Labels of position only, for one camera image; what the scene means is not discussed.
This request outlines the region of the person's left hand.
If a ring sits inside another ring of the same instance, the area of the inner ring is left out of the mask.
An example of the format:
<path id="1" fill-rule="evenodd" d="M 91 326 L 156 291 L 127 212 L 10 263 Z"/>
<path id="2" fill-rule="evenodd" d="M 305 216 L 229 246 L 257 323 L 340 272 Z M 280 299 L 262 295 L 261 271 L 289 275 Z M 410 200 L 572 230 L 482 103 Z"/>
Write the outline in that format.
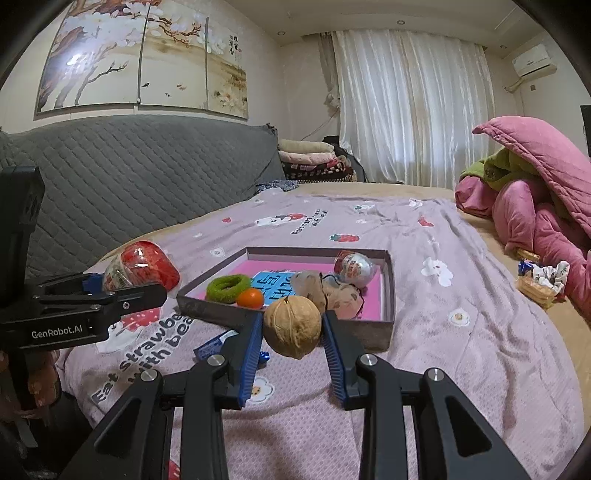
<path id="1" fill-rule="evenodd" d="M 9 357 L 1 352 L 1 420 L 15 421 L 16 419 L 41 419 L 45 415 L 45 408 L 53 404 L 59 397 L 59 377 L 56 371 L 58 351 L 42 352 L 40 364 L 29 374 L 28 391 L 33 396 L 35 407 L 23 409 L 15 395 L 11 393 L 12 382 L 8 376 Z"/>

